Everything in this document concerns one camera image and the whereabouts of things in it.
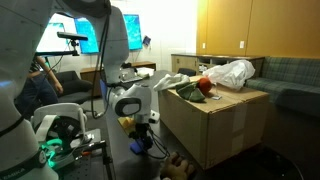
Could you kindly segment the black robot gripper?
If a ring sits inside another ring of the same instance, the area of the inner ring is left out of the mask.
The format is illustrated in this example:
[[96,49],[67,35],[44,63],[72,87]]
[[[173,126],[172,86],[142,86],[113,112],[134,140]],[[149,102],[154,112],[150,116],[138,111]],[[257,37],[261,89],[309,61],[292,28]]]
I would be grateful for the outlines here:
[[150,125],[147,123],[138,123],[135,129],[129,133],[129,137],[134,139],[134,142],[141,143],[144,149],[150,149],[153,146],[153,140],[147,135],[150,130]]

